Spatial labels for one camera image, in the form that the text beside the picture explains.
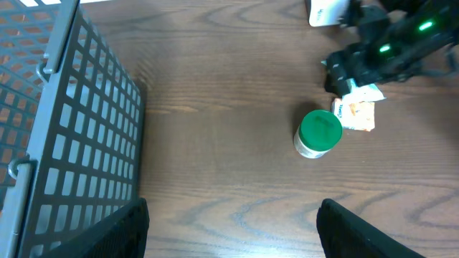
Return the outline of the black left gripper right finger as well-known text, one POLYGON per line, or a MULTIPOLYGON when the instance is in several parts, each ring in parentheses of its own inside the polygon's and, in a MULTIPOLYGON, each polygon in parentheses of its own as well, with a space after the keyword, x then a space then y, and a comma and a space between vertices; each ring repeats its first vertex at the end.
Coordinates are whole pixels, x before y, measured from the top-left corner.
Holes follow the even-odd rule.
POLYGON ((316 228, 327 258, 423 258, 333 199, 322 201, 316 228))

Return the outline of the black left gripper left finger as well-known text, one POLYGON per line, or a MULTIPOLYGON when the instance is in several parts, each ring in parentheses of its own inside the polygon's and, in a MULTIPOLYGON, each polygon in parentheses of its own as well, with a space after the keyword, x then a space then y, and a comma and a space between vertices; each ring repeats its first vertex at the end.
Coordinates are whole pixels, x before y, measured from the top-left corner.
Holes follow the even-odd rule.
POLYGON ((139 198, 42 256, 143 258, 149 222, 146 200, 139 198))

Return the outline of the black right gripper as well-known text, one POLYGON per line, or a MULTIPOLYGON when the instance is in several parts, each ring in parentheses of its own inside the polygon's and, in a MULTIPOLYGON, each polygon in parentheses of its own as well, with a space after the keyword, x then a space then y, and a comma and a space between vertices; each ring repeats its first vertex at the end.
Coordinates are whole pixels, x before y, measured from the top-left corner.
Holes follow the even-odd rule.
POLYGON ((389 13, 398 10, 411 15, 422 5, 422 1, 415 0, 381 1, 379 6, 363 5, 361 1, 351 0, 339 17, 339 23, 344 27, 355 27, 359 41, 326 58, 325 91, 343 97, 351 92, 347 80, 353 80, 358 87, 381 81, 381 73, 377 71, 381 67, 378 59, 388 57, 394 47, 386 42, 382 46, 388 49, 380 51, 376 43, 386 36, 394 24, 390 21, 389 13))

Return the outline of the mint green wipes packet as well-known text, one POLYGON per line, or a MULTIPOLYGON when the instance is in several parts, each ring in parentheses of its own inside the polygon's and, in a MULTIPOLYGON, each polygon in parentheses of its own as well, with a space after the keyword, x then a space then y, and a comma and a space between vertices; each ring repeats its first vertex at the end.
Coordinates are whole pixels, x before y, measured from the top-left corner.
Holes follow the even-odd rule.
POLYGON ((346 84, 350 92, 342 96, 341 99, 344 103, 378 102, 386 99, 383 92, 375 84, 359 87, 355 79, 348 79, 346 84))

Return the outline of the orange white tissue pack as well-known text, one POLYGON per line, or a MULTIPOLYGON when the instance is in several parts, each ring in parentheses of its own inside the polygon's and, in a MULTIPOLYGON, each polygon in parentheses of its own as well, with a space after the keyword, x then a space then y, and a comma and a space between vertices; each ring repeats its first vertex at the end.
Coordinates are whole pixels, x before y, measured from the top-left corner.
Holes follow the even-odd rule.
POLYGON ((331 112, 340 120, 345 129, 371 131, 375 129, 373 102, 345 103, 335 98, 331 105, 331 112))

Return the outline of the green lid jar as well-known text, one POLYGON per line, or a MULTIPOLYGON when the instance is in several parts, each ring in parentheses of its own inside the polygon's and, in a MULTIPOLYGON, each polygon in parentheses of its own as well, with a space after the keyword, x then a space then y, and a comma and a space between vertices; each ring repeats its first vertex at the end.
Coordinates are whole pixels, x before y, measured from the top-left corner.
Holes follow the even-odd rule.
POLYGON ((305 158, 324 156, 341 140, 343 127, 330 111, 313 110, 301 121, 293 137, 295 149, 305 158))

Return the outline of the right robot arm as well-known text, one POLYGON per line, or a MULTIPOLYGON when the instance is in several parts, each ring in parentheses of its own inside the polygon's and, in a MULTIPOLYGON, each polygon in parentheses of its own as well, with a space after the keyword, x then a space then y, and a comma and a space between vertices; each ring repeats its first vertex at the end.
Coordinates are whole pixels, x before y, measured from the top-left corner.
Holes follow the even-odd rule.
POLYGON ((353 87, 458 72, 453 52, 458 45, 457 1, 380 1, 377 6, 350 1, 339 22, 355 27, 359 41, 327 57, 326 92, 343 97, 353 87), (441 48, 446 49, 449 71, 425 70, 423 59, 441 48))

